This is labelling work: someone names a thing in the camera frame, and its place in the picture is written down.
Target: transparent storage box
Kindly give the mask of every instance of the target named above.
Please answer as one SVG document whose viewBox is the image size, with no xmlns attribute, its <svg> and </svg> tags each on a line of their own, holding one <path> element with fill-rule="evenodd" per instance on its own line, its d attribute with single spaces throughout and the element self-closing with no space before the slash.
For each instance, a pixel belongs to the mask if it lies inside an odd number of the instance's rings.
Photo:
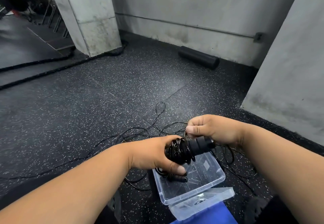
<svg viewBox="0 0 324 224">
<path fill-rule="evenodd" d="M 169 205 L 178 220 L 186 219 L 234 195 L 232 188 L 211 191 L 210 188 L 225 180 L 224 171 L 211 153 L 198 155 L 195 162 L 183 166 L 188 173 L 187 183 L 170 182 L 153 170 L 161 202 Z"/>
</svg>

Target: right hand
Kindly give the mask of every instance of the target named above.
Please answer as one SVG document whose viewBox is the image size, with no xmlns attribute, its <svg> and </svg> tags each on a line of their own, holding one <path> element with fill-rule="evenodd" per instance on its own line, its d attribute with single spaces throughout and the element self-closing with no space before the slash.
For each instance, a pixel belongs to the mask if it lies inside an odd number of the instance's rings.
<svg viewBox="0 0 324 224">
<path fill-rule="evenodd" d="M 190 137 L 210 136 L 216 144 L 242 145 L 245 123 L 217 115 L 202 115 L 189 120 Z"/>
</svg>

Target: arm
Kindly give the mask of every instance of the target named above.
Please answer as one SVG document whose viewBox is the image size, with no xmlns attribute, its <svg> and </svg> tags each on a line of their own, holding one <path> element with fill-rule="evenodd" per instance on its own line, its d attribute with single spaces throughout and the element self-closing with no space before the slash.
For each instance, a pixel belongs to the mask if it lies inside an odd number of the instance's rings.
<svg viewBox="0 0 324 224">
<path fill-rule="evenodd" d="M 324 223 L 324 157 L 258 126 L 216 115 L 193 118 L 187 132 L 238 144 L 299 223 Z"/>
<path fill-rule="evenodd" d="M 185 169 L 164 155 L 177 136 L 122 143 L 47 182 L 0 211 L 0 223 L 94 223 L 129 169 Z"/>
</svg>

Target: left hand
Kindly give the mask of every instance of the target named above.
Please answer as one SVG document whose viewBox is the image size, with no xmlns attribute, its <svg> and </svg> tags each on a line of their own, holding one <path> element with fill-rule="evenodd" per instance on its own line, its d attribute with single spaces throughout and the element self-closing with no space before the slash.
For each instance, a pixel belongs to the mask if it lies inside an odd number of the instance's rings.
<svg viewBox="0 0 324 224">
<path fill-rule="evenodd" d="M 122 143 L 120 146 L 123 146 L 123 150 L 129 155 L 129 168 L 143 170 L 161 168 L 173 174 L 184 175 L 186 173 L 185 168 L 168 160 L 164 154 L 165 146 L 170 145 L 171 141 L 176 138 L 180 138 L 180 136 L 155 137 Z"/>
</svg>

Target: gray wall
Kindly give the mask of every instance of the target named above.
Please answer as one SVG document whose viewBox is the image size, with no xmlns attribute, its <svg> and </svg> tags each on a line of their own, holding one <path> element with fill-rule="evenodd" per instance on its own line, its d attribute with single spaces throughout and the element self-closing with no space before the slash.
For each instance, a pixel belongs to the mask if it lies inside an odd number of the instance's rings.
<svg viewBox="0 0 324 224">
<path fill-rule="evenodd" d="M 265 43 L 147 19 L 116 15 L 119 28 L 260 67 L 294 0 L 112 0 L 115 12 L 254 35 Z"/>
<path fill-rule="evenodd" d="M 243 108 L 324 145 L 324 0 L 295 0 Z"/>
</svg>

